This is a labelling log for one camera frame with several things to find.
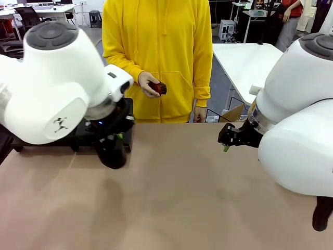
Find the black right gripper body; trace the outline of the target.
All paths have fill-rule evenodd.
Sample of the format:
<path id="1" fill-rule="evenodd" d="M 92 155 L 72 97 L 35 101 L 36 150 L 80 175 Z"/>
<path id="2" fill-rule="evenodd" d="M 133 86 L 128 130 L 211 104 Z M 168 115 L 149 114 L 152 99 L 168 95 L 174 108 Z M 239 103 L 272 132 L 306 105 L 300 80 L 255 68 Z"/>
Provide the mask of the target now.
<path id="1" fill-rule="evenodd" d="M 239 143 L 240 145 L 258 148 L 263 135 L 256 130 L 259 127 L 257 122 L 244 122 L 239 128 Z"/>

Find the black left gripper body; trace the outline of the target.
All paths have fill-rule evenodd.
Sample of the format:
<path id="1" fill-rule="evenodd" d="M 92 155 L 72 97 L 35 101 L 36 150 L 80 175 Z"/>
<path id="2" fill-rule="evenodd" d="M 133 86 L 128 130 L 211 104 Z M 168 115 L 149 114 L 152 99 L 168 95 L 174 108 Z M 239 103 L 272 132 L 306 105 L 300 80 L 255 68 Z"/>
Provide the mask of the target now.
<path id="1" fill-rule="evenodd" d="M 102 119 L 90 120 L 89 138 L 103 138 L 111 134 L 123 133 L 122 128 L 119 128 L 122 115 L 122 109 L 116 108 L 111 114 Z"/>

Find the person's left hand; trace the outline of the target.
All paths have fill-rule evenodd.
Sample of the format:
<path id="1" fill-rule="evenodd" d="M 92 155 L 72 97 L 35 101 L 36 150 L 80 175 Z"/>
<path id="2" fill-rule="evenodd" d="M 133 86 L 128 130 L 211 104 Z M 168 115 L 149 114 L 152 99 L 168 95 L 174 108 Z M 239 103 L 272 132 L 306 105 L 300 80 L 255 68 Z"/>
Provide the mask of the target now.
<path id="1" fill-rule="evenodd" d="M 194 107 L 193 123 L 204 123 L 206 120 L 207 108 L 206 107 Z"/>

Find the person's right hand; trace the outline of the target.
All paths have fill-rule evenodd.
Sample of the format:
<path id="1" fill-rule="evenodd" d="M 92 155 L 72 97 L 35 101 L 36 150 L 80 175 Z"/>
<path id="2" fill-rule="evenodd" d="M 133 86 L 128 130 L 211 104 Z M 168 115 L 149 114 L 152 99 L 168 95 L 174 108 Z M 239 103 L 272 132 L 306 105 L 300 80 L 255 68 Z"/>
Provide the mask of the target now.
<path id="1" fill-rule="evenodd" d="M 149 86 L 150 82 L 153 84 L 160 83 L 159 80 L 156 79 L 151 73 L 142 71 L 138 77 L 138 84 L 140 85 L 142 92 L 149 98 L 160 97 L 160 94 Z"/>

